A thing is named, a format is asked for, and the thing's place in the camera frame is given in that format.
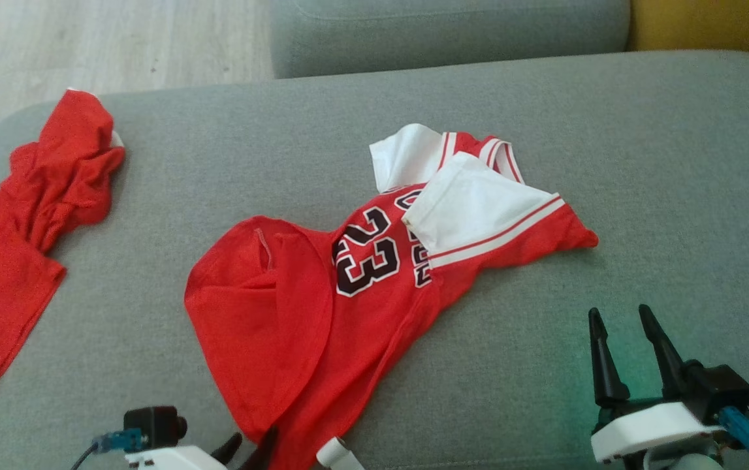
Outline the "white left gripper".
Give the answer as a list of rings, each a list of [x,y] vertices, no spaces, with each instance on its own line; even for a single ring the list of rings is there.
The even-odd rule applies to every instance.
[[[278,427],[272,426],[238,470],[268,470],[276,441]],[[125,460],[130,470],[227,470],[242,443],[243,435],[236,432],[210,454],[197,446],[161,447],[126,453]]]

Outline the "red basketball jersey number 23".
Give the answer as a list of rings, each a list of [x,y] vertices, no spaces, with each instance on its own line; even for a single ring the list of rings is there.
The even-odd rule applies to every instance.
[[[483,270],[592,249],[511,143],[409,124],[370,146],[378,194],[330,232],[264,216],[192,268],[184,306],[240,430],[279,441],[269,470],[339,449],[378,382]]]

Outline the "yellow upholstered cushion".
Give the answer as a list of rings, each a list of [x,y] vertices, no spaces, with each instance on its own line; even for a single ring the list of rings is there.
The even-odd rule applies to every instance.
[[[749,0],[631,0],[628,50],[749,52]]]

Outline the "grey stitched sofa cushion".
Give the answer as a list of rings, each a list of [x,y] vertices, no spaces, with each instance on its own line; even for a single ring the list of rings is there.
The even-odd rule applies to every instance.
[[[630,0],[272,0],[278,78],[625,50]]]

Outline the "red shorts with white hem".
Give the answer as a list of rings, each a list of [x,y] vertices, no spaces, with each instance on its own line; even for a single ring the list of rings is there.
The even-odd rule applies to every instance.
[[[108,215],[125,155],[111,113],[78,89],[64,92],[37,140],[11,152],[0,184],[0,378],[65,277],[51,249]]]

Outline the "large grey fabric sofa seat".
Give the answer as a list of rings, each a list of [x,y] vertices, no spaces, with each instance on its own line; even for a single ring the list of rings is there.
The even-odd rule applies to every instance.
[[[0,380],[0,470],[69,470],[126,410],[186,443],[235,431],[183,306],[253,215],[333,230],[400,127],[512,143],[524,181],[600,238],[485,272],[399,360],[345,443],[367,470],[607,470],[587,311],[634,398],[661,392],[648,304],[685,359],[749,382],[749,54],[639,52],[103,95],[127,157],[112,209],[54,251],[63,284]]]

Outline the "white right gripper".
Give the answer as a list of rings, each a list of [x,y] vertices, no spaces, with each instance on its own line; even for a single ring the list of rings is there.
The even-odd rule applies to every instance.
[[[638,306],[646,338],[654,348],[663,399],[681,400],[686,385],[684,361],[646,304]],[[631,401],[607,344],[608,333],[597,307],[588,312],[593,392],[600,408],[591,435],[595,461],[625,466],[720,466],[720,426],[707,426],[679,401]]]

